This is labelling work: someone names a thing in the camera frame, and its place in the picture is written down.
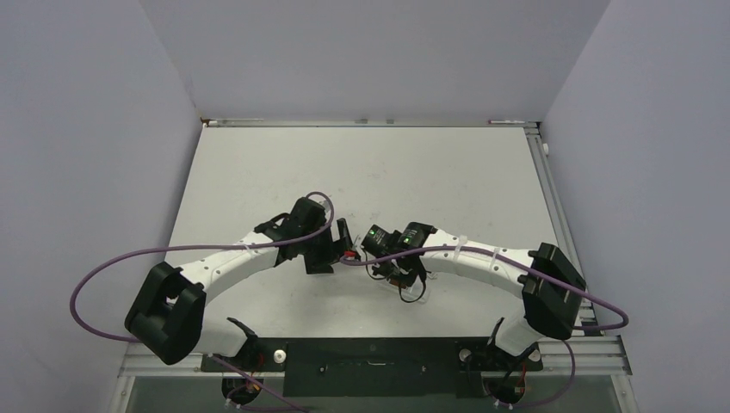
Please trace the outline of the white remote control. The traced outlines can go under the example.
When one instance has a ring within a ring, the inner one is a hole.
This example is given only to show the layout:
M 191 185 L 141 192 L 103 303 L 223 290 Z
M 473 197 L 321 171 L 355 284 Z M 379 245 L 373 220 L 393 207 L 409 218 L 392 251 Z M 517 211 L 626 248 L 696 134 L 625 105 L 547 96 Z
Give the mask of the white remote control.
M 418 280 L 409 287 L 392 282 L 387 282 L 385 287 L 393 291 L 399 298 L 408 302 L 418 301 L 426 296 L 423 284 Z

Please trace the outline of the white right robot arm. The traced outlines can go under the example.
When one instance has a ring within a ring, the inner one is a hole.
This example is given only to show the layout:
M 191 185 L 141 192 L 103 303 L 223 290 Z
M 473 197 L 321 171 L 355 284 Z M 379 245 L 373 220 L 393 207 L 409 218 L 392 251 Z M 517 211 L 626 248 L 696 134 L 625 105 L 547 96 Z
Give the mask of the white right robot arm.
M 586 284 L 556 245 L 508 249 L 411 222 L 404 231 L 394 232 L 372 225 L 361 247 L 377 259 L 375 273 L 407 286 L 430 273 L 455 274 L 519 299 L 522 309 L 502 316 L 486 345 L 487 359 L 495 367 L 510 367 L 543 337 L 572 337 Z

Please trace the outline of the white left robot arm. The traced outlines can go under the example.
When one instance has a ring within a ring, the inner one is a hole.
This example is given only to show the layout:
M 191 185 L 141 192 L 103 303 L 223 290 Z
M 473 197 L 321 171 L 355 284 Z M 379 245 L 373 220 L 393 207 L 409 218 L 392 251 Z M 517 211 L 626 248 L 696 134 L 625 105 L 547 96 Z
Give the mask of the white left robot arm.
M 256 333 L 231 316 L 205 313 L 207 305 L 250 276 L 301 256 L 307 274 L 330 274 L 353 251 L 347 221 L 331 203 L 299 198 L 292 210 L 257 225 L 236 244 L 195 262 L 152 267 L 124 326 L 164 364 L 191 353 L 216 354 L 236 370 L 253 365 Z

